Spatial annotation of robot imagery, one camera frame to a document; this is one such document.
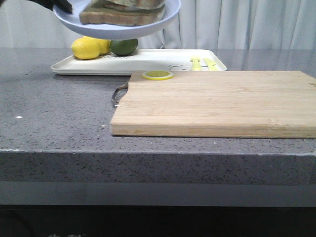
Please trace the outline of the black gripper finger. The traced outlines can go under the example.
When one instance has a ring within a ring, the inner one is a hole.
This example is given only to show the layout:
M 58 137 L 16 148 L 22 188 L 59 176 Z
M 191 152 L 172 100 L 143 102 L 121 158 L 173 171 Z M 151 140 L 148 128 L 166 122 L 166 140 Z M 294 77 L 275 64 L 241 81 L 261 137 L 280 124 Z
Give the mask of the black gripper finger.
M 65 13 L 72 14 L 73 8 L 72 5 L 67 0 L 30 0 L 35 2 L 49 10 L 53 10 L 54 6 L 57 6 Z

